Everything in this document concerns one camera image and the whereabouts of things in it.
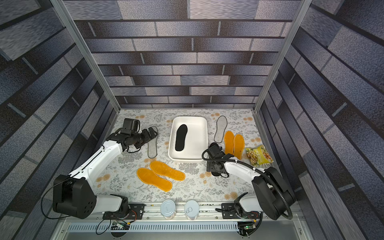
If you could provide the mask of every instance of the black insole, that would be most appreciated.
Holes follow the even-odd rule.
[[[180,152],[183,151],[185,145],[185,136],[187,135],[188,128],[187,125],[183,124],[179,127],[176,132],[176,144],[175,150]]]

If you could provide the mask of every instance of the insole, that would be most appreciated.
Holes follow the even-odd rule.
[[[157,130],[157,127],[152,127],[153,130],[157,132],[157,136],[155,139],[152,139],[148,142],[148,157],[149,158],[155,158],[157,156],[157,137],[159,136],[159,131]]]
[[[235,136],[233,135],[233,132],[227,131],[224,135],[224,144],[225,144],[225,154],[233,154],[233,139]]]
[[[185,179],[185,174],[183,172],[173,169],[163,162],[153,161],[149,164],[149,167],[157,175],[170,177],[176,181],[183,181]]]
[[[185,136],[187,135],[188,128],[187,125],[181,125],[176,132],[176,143],[175,150],[180,152],[183,151],[185,145]]]
[[[223,142],[224,131],[227,128],[227,118],[225,116],[220,116],[216,121],[216,133],[214,141],[217,143]]]
[[[240,134],[236,134],[235,138],[233,139],[234,144],[234,151],[233,154],[235,157],[237,157],[239,160],[241,160],[241,157],[243,156],[243,150],[245,147],[244,138]]]
[[[158,187],[159,189],[168,192],[172,189],[172,183],[164,178],[157,176],[152,170],[141,167],[136,172],[139,179],[149,185]]]

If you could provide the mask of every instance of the orange insole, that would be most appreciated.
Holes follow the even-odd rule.
[[[136,172],[139,179],[149,185],[158,187],[159,189],[168,192],[172,189],[172,183],[164,178],[157,176],[152,170],[141,167]]]
[[[233,139],[234,139],[233,132],[227,131],[224,135],[224,144],[225,144],[225,154],[233,154]]]
[[[183,181],[185,179],[185,174],[176,169],[171,168],[167,164],[159,161],[152,161],[149,164],[149,167],[154,171],[157,175],[170,177],[175,179],[176,181]]]
[[[235,150],[233,151],[233,154],[235,155],[235,157],[241,160],[241,157],[243,155],[243,150],[245,147],[243,136],[240,134],[236,134],[235,138],[233,139],[233,145],[235,148]]]

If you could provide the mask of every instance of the yellow snack bag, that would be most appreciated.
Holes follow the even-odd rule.
[[[271,158],[271,156],[269,156],[264,145],[260,145],[257,148],[246,147],[245,152],[247,153],[247,156],[251,161],[252,166],[264,167],[263,164],[268,164],[269,166],[269,164],[273,162],[273,159]]]

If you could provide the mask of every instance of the metal can lid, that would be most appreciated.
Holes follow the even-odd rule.
[[[199,204],[195,200],[189,200],[185,206],[184,211],[189,217],[196,217],[199,214]]]
[[[164,217],[170,217],[176,212],[176,204],[170,200],[165,200],[160,206],[161,215]]]

